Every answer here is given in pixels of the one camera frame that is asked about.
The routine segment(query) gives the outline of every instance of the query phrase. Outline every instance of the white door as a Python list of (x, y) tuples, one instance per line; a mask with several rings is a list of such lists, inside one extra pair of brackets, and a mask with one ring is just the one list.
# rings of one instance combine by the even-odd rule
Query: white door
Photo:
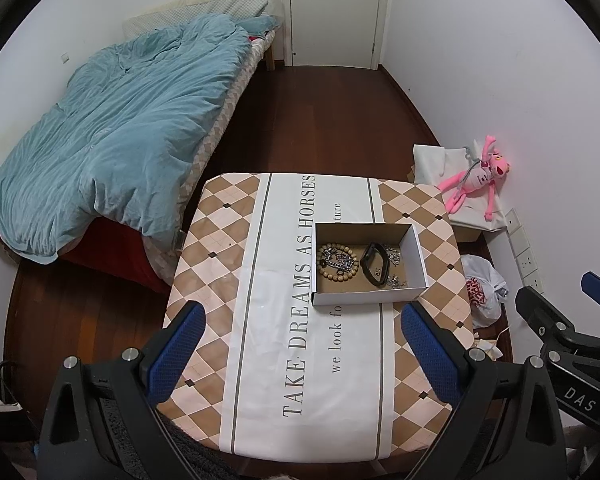
[(294, 65), (371, 68), (379, 0), (291, 0)]

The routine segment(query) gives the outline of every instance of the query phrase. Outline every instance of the pink panther plush toy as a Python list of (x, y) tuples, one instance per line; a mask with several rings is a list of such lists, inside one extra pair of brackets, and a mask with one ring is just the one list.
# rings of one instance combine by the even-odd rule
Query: pink panther plush toy
[(476, 162), (468, 171), (461, 171), (437, 185), (442, 192), (451, 189), (451, 187), (457, 188), (457, 191), (446, 201), (445, 207), (448, 213), (456, 213), (462, 207), (467, 193), (488, 186), (488, 206), (484, 213), (484, 220), (487, 222), (493, 220), (496, 178), (503, 178), (511, 169), (511, 165), (499, 154), (497, 148), (493, 149), (493, 153), (488, 152), (495, 141), (495, 137), (486, 136), (484, 148), (482, 149), (482, 159), (479, 164)]

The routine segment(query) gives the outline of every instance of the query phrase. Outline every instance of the cardboard box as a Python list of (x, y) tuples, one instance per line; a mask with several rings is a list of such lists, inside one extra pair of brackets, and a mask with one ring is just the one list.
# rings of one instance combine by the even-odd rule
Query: cardboard box
[[(400, 247), (400, 265), (394, 267), (392, 264), (389, 275), (396, 274), (402, 282), (406, 283), (405, 287), (390, 288), (385, 285), (383, 288), (377, 288), (366, 279), (362, 267), (351, 280), (346, 282), (333, 282), (318, 273), (315, 255), (319, 247), (327, 243), (343, 244), (353, 251), (358, 260), (361, 260), (371, 242)], [(412, 301), (431, 285), (424, 264), (422, 247), (413, 224), (317, 222), (313, 227), (311, 245), (314, 255), (311, 265), (313, 306)], [(381, 267), (381, 264), (382, 259), (376, 254), (371, 268)]]

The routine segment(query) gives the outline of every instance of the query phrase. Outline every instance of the metal bolt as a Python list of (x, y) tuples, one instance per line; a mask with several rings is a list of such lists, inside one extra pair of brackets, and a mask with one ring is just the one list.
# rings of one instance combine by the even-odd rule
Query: metal bolt
[(78, 364), (78, 358), (75, 355), (67, 357), (67, 359), (65, 359), (64, 362), (62, 363), (62, 365), (65, 368), (69, 368), (69, 370), (77, 364)]
[(533, 368), (542, 368), (544, 366), (544, 361), (542, 361), (542, 358), (538, 357), (537, 355), (532, 355), (529, 358), (529, 363), (531, 363)]
[(479, 348), (471, 348), (468, 351), (468, 357), (470, 357), (474, 361), (484, 361), (486, 354), (484, 353), (483, 350), (481, 350)]
[(125, 361), (133, 361), (138, 355), (140, 355), (140, 352), (137, 348), (127, 348), (122, 352), (122, 359)]

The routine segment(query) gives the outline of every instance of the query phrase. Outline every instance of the blanket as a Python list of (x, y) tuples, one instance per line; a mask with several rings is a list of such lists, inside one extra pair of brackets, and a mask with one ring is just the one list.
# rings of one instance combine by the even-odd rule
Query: blanket
[(268, 16), (206, 14), (97, 52), (0, 167), (0, 236), (48, 264), (104, 216), (152, 237), (179, 229), (177, 192)]

